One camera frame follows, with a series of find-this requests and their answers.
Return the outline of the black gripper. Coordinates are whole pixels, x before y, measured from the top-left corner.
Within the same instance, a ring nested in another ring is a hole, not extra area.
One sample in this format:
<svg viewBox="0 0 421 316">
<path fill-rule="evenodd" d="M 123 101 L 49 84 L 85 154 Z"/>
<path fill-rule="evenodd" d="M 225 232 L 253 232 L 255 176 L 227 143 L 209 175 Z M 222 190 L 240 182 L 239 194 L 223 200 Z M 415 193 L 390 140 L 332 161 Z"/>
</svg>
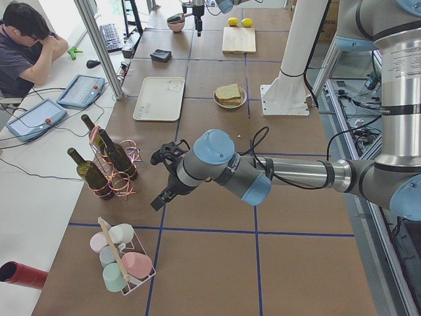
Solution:
<svg viewBox="0 0 421 316">
<path fill-rule="evenodd" d="M 192 0 L 192 13 L 195 21 L 195 29 L 197 31 L 197 36 L 201 37 L 201 30 L 203 29 L 202 17 L 205 14 L 205 1 L 204 0 Z"/>
<path fill-rule="evenodd" d="M 170 142 L 161 145 L 161 148 L 152 154 L 150 164 L 163 163 L 169 173 L 167 187 L 151 202 L 151 207 L 155 211 L 163 208 L 177 195 L 184 196 L 191 192 L 191 187 L 184 184 L 177 175 L 177 167 L 189 150 L 189 144 L 181 139 L 178 143 Z"/>
</svg>

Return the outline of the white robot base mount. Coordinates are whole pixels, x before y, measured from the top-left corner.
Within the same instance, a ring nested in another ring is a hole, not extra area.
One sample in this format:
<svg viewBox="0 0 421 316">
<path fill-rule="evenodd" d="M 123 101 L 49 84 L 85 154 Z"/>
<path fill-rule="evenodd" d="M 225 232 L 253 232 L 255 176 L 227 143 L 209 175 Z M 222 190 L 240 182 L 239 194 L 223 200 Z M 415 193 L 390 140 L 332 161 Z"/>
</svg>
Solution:
<svg viewBox="0 0 421 316">
<path fill-rule="evenodd" d="M 304 77 L 329 6 L 329 0 L 296 2 L 279 75 L 260 87 L 264 115 L 309 115 Z"/>
</svg>

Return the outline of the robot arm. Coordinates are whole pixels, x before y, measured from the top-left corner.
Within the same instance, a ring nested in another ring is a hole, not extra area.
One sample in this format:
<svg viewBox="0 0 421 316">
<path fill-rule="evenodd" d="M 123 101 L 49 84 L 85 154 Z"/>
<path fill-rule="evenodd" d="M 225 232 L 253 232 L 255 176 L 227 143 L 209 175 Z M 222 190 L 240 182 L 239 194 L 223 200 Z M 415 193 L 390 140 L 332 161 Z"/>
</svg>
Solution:
<svg viewBox="0 0 421 316">
<path fill-rule="evenodd" d="M 362 197 L 393 214 L 420 220 L 420 2 L 341 1 L 335 44 L 342 51 L 378 49 L 382 58 L 382 148 L 373 160 L 282 159 L 282 145 L 308 150 L 311 134 L 303 79 L 328 12 L 328 1 L 298 1 L 278 77 L 261 88 L 262 112 L 275 129 L 265 157 L 238 153 L 222 130 L 201 135 L 190 150 L 164 144 L 151 156 L 168 172 L 152 202 L 160 209 L 206 180 L 245 203 L 262 203 L 275 184 L 306 190 L 333 188 Z"/>
</svg>

